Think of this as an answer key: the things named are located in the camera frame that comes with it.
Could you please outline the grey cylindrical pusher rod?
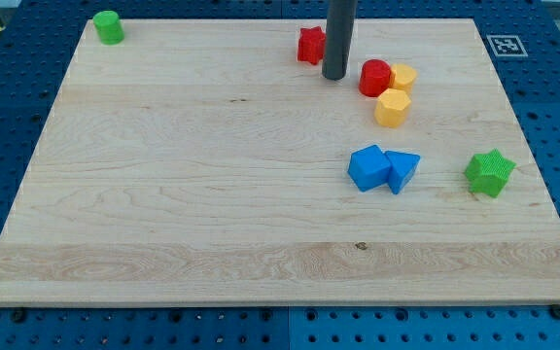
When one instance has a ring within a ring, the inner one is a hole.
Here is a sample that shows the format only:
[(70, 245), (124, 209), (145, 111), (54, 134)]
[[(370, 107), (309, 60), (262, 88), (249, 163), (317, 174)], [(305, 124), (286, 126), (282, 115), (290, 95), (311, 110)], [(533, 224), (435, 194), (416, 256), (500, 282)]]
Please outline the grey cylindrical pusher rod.
[(357, 0), (329, 2), (322, 66), (322, 74), (328, 80), (338, 81), (346, 75), (357, 3)]

